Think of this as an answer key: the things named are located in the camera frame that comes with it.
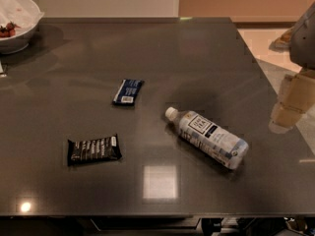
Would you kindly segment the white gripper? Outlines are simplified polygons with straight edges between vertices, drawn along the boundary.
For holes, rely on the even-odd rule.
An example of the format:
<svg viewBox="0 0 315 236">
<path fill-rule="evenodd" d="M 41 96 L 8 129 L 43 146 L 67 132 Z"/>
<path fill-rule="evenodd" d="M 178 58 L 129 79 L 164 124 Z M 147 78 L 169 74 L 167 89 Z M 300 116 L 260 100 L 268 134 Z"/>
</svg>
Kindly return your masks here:
<svg viewBox="0 0 315 236">
<path fill-rule="evenodd" d="M 293 26 L 289 55 L 303 69 L 283 78 L 269 123 L 276 134 L 291 130 L 315 104 L 315 71 L 310 70 L 315 69 L 315 2 Z"/>
</svg>

